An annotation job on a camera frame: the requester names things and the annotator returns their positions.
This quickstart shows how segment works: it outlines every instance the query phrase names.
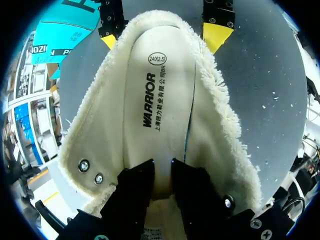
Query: size label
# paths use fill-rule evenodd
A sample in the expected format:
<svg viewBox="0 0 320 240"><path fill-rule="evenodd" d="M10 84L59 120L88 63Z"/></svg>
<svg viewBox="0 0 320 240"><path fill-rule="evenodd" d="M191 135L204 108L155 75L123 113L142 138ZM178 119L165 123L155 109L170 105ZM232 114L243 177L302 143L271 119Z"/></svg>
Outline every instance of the size label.
<svg viewBox="0 0 320 240"><path fill-rule="evenodd" d="M144 228L141 240L164 240L162 228Z"/></svg>

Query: gray work surface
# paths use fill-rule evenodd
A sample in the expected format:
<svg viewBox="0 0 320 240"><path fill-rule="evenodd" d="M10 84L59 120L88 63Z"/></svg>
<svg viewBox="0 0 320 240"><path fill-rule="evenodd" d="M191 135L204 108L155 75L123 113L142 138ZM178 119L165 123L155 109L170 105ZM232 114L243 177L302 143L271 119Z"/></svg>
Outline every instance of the gray work surface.
<svg viewBox="0 0 320 240"><path fill-rule="evenodd" d="M154 9L176 13L197 33L202 31L201 0L123 0L126 20ZM307 110L306 77L293 33L271 1L234 1L234 10L235 31L215 57L229 88L231 107L241 121L241 141L247 144L253 165L259 166L265 202L297 153ZM62 62L59 91L64 129L77 114L108 51L97 28Z"/></svg>

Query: black cable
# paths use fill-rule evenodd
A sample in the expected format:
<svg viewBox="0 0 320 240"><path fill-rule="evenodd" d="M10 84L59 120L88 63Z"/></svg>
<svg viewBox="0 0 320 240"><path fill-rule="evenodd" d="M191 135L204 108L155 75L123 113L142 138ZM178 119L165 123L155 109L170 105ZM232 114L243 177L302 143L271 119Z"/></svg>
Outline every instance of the black cable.
<svg viewBox="0 0 320 240"><path fill-rule="evenodd" d="M282 211L286 211L290 206L292 206L293 204L297 203L297 202L301 202L302 203L302 212L301 214L305 211L305 208L306 208L306 202L305 202L305 199L301 196L291 200L290 202L288 202L288 204L286 204L283 208L282 208Z"/></svg>

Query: teal poster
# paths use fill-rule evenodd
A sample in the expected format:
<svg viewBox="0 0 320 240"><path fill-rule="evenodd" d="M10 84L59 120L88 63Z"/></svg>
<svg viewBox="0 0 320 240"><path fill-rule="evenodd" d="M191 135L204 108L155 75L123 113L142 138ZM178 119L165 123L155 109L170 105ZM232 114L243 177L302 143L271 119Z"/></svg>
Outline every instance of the teal poster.
<svg viewBox="0 0 320 240"><path fill-rule="evenodd" d="M54 2L36 28L31 63L61 63L96 28L99 5L91 0Z"/></svg>

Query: screw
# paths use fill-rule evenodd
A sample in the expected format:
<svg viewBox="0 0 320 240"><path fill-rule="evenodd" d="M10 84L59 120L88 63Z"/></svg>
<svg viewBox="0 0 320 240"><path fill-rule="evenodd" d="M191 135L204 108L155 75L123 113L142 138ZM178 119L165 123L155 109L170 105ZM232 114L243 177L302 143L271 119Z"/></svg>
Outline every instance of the screw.
<svg viewBox="0 0 320 240"><path fill-rule="evenodd" d="M94 178L94 183L101 184L103 180L104 180L104 176L101 173L98 173Z"/></svg>
<svg viewBox="0 0 320 240"><path fill-rule="evenodd" d="M224 200L224 204L228 209L231 207L231 202L229 199Z"/></svg>
<svg viewBox="0 0 320 240"><path fill-rule="evenodd" d="M81 173L85 173L85 172L88 171L89 168L90 168L89 161L86 160L86 159L82 159L82 160L80 161L80 163L79 163L78 168L79 168L79 171L80 171Z"/></svg>
<svg viewBox="0 0 320 240"><path fill-rule="evenodd" d="M214 23L216 22L216 20L212 17L212 18L209 19L209 22L210 22L211 24L214 24Z"/></svg>
<svg viewBox="0 0 320 240"><path fill-rule="evenodd" d="M234 23L232 21L228 21L228 23L226 24L229 28L233 28L234 27Z"/></svg>
<svg viewBox="0 0 320 240"><path fill-rule="evenodd" d="M267 229L261 233L261 240L269 240L272 237L272 231Z"/></svg>
<svg viewBox="0 0 320 240"><path fill-rule="evenodd" d="M98 235L94 238L94 240L109 240L105 235Z"/></svg>
<svg viewBox="0 0 320 240"><path fill-rule="evenodd" d="M254 219L250 222L250 227L252 229L259 229L262 226L262 222L259 219Z"/></svg>
<svg viewBox="0 0 320 240"><path fill-rule="evenodd" d="M229 2L229 1L227 1L227 2L225 3L225 5L226 5L228 8L232 8L232 3Z"/></svg>

